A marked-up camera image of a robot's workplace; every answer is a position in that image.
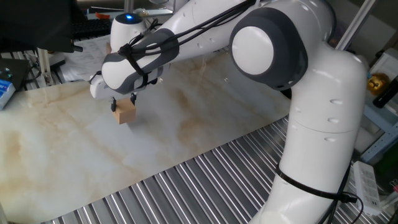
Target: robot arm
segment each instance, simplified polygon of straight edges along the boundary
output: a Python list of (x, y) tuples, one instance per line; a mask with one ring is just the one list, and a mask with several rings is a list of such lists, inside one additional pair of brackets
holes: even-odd
[[(366, 69), (354, 55), (325, 42), (333, 27), (330, 10), (321, 0), (191, 0), (133, 45), (127, 57), (109, 54), (91, 92), (97, 98), (99, 83), (122, 95), (141, 90), (162, 74), (164, 65), (229, 44), (243, 75), (275, 90), (292, 88), (281, 176), (336, 194), (361, 121)], [(140, 21), (129, 21), (132, 16), (115, 19), (113, 49), (137, 35), (130, 28)], [(252, 223), (317, 223), (333, 200), (281, 176), (276, 175), (267, 203)]]

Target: metal grating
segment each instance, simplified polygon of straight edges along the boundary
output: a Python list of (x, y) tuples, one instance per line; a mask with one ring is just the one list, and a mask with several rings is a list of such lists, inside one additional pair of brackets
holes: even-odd
[[(283, 153), (287, 118), (42, 224), (248, 223), (266, 202)], [(349, 191), (355, 190), (350, 178)], [(333, 224), (359, 210), (342, 204)], [(362, 215), (357, 223), (387, 223)]]

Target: keyboard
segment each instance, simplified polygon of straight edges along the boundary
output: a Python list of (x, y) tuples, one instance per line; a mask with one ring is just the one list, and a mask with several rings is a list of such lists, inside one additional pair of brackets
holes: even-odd
[(109, 19), (89, 19), (85, 22), (72, 24), (73, 37), (88, 38), (96, 35), (108, 35), (111, 33), (112, 22)]

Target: wooden block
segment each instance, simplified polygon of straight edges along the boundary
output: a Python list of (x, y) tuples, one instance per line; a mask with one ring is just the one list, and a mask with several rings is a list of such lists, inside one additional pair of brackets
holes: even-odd
[(136, 120), (136, 106), (130, 98), (116, 101), (116, 110), (112, 112), (119, 124), (130, 123)]

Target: white marble table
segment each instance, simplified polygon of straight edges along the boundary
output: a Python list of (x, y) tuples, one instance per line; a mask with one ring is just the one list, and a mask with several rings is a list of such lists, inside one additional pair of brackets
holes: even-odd
[(176, 63), (118, 125), (86, 82), (16, 93), (0, 111), (0, 202), (12, 222), (44, 222), (274, 122), (281, 93), (229, 55)]

